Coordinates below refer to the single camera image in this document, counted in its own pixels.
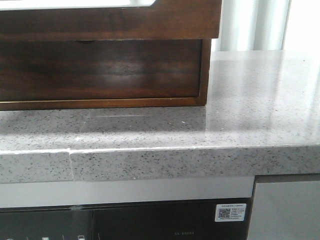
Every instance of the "white sticker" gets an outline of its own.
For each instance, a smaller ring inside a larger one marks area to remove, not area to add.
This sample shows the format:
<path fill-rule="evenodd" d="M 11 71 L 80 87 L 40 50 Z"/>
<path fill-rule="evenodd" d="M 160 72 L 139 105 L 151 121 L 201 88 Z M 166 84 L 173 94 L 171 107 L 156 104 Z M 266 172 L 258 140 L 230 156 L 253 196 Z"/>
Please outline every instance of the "white sticker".
<path fill-rule="evenodd" d="M 245 220 L 247 204 L 218 204 L 215 222 L 242 222 Z"/>

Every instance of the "wooden cabinet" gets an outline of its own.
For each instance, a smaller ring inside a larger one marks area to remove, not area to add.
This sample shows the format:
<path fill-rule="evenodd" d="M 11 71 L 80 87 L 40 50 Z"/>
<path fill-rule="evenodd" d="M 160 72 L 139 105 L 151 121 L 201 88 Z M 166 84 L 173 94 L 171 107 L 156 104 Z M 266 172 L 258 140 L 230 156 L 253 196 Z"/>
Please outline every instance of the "wooden cabinet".
<path fill-rule="evenodd" d="M 0 109 L 199 106 L 221 0 L 0 11 Z"/>

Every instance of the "qr code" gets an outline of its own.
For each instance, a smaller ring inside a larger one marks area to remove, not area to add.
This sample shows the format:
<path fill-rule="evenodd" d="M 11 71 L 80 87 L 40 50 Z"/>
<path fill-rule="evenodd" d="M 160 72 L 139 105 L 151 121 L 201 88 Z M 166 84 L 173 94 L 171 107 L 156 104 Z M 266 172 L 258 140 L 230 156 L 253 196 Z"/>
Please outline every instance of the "qr code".
<path fill-rule="evenodd" d="M 221 208 L 219 209 L 220 219 L 229 219 L 231 217 L 231 208 Z"/>

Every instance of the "black control panel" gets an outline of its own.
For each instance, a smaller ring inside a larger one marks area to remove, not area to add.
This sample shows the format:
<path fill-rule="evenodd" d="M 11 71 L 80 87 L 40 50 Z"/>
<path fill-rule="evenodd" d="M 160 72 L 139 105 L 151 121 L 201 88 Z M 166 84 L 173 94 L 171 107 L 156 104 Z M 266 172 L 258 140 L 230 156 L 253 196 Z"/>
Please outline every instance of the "black control panel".
<path fill-rule="evenodd" d="M 249 198 L 0 209 L 0 240 L 245 240 Z"/>

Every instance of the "countertop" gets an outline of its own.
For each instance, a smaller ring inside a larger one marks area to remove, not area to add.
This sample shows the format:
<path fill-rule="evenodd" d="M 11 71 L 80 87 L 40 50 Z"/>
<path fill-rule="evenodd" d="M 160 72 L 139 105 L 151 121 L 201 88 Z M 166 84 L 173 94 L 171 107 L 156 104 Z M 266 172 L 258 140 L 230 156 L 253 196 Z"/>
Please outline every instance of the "countertop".
<path fill-rule="evenodd" d="M 320 173 L 320 58 L 213 52 L 208 103 L 0 112 L 0 183 Z"/>

